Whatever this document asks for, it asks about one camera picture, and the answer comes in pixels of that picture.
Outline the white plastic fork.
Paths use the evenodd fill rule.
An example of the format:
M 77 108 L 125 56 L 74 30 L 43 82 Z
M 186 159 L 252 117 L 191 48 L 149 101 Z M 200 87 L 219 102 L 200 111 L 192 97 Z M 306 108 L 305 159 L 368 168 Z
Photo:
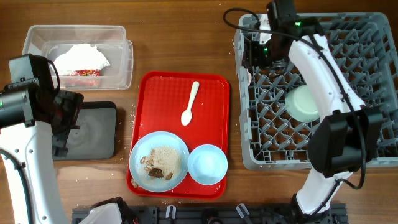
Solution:
M 248 86 L 249 86 L 250 83 L 251 83 L 251 80 L 252 80 L 252 74 L 251 74 L 251 72 L 249 70 L 246 70 L 246 71 L 247 71 Z

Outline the red candy wrapper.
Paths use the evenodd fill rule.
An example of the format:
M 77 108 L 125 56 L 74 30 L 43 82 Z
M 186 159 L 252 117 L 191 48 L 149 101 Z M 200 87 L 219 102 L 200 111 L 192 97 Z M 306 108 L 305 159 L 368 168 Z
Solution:
M 74 70 L 63 79 L 65 87 L 97 87 L 101 83 L 99 70 Z

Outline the white paper napkin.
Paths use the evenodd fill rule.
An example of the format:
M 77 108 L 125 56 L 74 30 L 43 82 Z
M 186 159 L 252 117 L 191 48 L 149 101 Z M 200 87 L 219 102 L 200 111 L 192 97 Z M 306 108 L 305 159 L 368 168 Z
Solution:
M 105 55 L 95 45 L 76 44 L 54 61 L 60 75 L 78 75 L 80 72 L 99 72 L 110 66 Z

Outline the mint green bowl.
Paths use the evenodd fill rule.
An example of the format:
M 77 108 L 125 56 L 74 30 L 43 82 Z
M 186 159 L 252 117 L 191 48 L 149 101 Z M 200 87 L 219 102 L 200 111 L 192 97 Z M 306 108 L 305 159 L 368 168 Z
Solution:
M 307 85 L 289 91 L 285 98 L 288 114 L 302 123 L 309 123 L 319 118 L 318 108 Z

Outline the white plastic spoon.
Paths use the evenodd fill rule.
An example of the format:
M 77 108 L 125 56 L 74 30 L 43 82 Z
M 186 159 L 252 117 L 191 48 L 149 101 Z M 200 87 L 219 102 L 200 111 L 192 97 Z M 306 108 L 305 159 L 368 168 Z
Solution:
M 181 124 L 183 126 L 187 126 L 192 120 L 192 116 L 193 116 L 192 115 L 192 106 L 195 101 L 199 87 L 200 87 L 200 84 L 198 81 L 194 81 L 192 83 L 187 108 L 181 115 Z

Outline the grey dishwasher rack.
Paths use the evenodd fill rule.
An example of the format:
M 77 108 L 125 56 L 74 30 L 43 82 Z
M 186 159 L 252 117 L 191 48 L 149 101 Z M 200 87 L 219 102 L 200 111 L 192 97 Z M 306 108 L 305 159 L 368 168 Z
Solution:
M 369 167 L 397 165 L 397 49 L 387 17 L 380 12 L 318 14 L 331 54 L 356 94 L 383 115 L 376 152 Z M 302 86 L 299 71 L 289 64 L 280 75 L 247 69 L 251 39 L 259 34 L 237 30 L 234 35 L 240 94 L 243 164 L 251 170 L 292 170 L 311 166 L 307 147 L 318 121 L 301 123 L 289 116 L 285 97 Z

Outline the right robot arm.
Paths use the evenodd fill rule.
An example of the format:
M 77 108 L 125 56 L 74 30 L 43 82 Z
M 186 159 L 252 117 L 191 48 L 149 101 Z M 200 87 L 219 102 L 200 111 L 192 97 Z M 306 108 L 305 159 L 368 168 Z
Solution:
M 313 222 L 326 215 L 341 184 L 348 184 L 354 172 L 365 174 L 383 116 L 350 87 L 319 21 L 300 17 L 292 1 L 270 2 L 255 31 L 260 38 L 250 49 L 249 63 L 263 70 L 294 64 L 315 100 L 320 124 L 308 144 L 312 169 L 292 199 L 295 219 Z

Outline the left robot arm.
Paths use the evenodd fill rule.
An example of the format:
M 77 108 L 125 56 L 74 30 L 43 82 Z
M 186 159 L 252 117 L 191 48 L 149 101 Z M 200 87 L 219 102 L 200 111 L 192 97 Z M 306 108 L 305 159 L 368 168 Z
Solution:
M 12 83 L 1 92 L 1 155 L 16 223 L 68 223 L 53 166 L 81 109 L 109 108 L 54 87 L 54 63 L 32 54 L 9 61 Z

